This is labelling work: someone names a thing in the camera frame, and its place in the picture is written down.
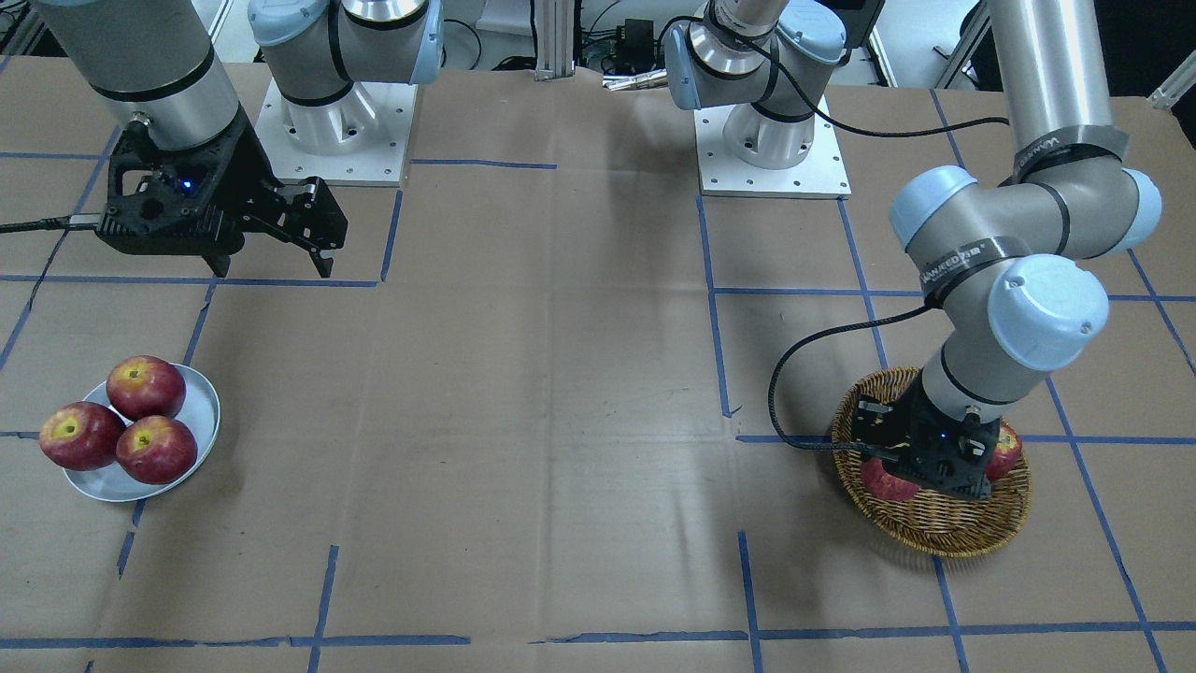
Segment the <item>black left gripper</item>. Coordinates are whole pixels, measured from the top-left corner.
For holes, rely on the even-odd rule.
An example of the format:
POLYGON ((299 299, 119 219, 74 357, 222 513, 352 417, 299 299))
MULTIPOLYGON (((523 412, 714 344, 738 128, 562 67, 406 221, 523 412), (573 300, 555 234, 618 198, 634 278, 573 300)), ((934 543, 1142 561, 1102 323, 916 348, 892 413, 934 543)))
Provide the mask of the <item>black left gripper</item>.
POLYGON ((852 405, 852 443, 864 460, 881 461, 885 472, 962 501, 987 501, 986 470, 995 457, 1003 420, 983 422, 975 408, 948 417, 915 378, 893 400, 859 392, 852 405))

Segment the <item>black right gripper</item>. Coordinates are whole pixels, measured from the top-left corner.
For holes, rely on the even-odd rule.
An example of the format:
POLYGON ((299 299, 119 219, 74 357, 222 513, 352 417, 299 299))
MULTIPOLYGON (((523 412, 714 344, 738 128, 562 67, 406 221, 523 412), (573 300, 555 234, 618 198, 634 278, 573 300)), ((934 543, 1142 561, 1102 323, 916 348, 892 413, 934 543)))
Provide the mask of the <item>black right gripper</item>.
POLYGON ((190 149, 163 149, 153 129, 150 114, 134 112, 108 157, 106 207, 94 226, 102 241, 123 253, 201 257, 226 279, 245 234, 264 233, 303 247, 321 279, 332 276, 348 232, 332 188, 311 176, 282 197, 248 112, 190 149))

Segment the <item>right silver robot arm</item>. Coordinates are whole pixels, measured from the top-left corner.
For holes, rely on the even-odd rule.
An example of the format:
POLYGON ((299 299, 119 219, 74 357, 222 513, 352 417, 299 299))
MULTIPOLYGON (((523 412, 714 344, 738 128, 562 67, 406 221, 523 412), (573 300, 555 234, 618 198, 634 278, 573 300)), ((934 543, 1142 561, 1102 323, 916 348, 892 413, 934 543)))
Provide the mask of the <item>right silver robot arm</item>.
MULTIPOLYGON (((321 277, 347 218, 313 172, 277 178, 189 1, 37 1, 35 10, 121 135, 104 209, 25 230, 91 231, 118 252, 200 257, 218 277, 248 233, 306 251, 321 277)), ((435 81, 437 1, 252 1, 248 19, 295 149, 335 157, 383 137, 366 85, 435 81)))

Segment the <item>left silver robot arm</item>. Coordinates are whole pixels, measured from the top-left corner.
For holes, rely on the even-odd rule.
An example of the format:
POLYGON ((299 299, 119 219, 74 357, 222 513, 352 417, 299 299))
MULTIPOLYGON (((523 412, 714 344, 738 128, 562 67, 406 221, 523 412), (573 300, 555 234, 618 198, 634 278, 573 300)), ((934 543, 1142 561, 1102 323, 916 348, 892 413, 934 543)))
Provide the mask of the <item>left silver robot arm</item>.
MULTIPOLYGON (((986 470, 1003 412, 1102 332, 1109 298, 1079 261, 1145 241, 1161 218, 1148 175, 1124 165, 1090 1, 991 1, 991 33, 1015 154, 1008 181, 980 186, 954 165, 911 179, 890 222, 919 269, 923 310, 953 331, 896 400, 864 396, 849 439, 892 476, 965 501, 990 497, 986 470)), ((724 140, 759 169, 807 155, 846 25, 816 1, 709 1, 669 22, 663 65, 677 108, 732 108, 724 140)))

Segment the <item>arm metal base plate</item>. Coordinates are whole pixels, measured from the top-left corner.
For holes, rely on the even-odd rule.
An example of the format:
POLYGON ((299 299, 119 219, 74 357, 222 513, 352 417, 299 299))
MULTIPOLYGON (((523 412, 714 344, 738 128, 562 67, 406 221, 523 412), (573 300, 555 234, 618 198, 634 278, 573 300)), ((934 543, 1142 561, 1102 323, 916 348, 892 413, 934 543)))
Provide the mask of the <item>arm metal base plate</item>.
POLYGON ((698 183, 706 196, 849 197, 834 127, 819 115, 783 123, 750 104, 692 111, 698 183))
POLYGON ((419 93, 416 85, 355 82, 340 100, 304 108, 270 82, 254 127, 283 183, 321 178, 329 186, 397 188, 419 93))

